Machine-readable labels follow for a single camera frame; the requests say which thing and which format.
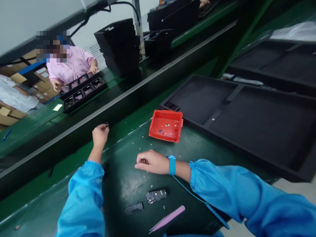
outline elastic cuff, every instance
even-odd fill
[[[190,186],[193,187],[195,185],[195,173],[194,173],[195,163],[193,161],[190,161],[189,162],[189,166],[190,166],[190,169],[191,169]]]

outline blue sleeve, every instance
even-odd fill
[[[305,197],[287,194],[240,166],[190,162],[192,190],[255,236],[316,236],[316,207]]]
[[[98,163],[87,161],[69,181],[69,197],[58,219],[56,237],[105,236],[102,178]]]

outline red plastic bin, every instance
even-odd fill
[[[155,110],[149,128],[149,136],[169,141],[180,141],[183,118],[181,112]]]

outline pink uniform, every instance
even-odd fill
[[[59,80],[68,84],[87,73],[90,70],[91,61],[96,60],[95,57],[75,46],[70,46],[67,54],[69,54],[67,61],[71,67],[66,63],[58,62],[59,59],[55,58],[50,58],[50,62],[46,63],[50,80]]]

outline person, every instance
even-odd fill
[[[95,75],[99,70],[98,62],[89,53],[75,46],[63,44],[63,40],[52,40],[53,49],[46,66],[49,80],[56,92],[65,84],[76,80],[85,73]]]
[[[11,110],[18,109],[31,114],[44,105],[22,90],[11,78],[0,75],[0,101]]]
[[[93,149],[69,182],[57,237],[105,236],[101,157],[108,133],[104,124],[92,132]],[[316,207],[312,203],[302,195],[270,186],[243,167],[216,166],[205,159],[189,163],[176,160],[174,167],[171,159],[149,150],[137,155],[135,168],[161,175],[175,168],[176,176],[189,182],[213,207],[239,223],[246,218],[245,226],[255,236],[316,236]]]

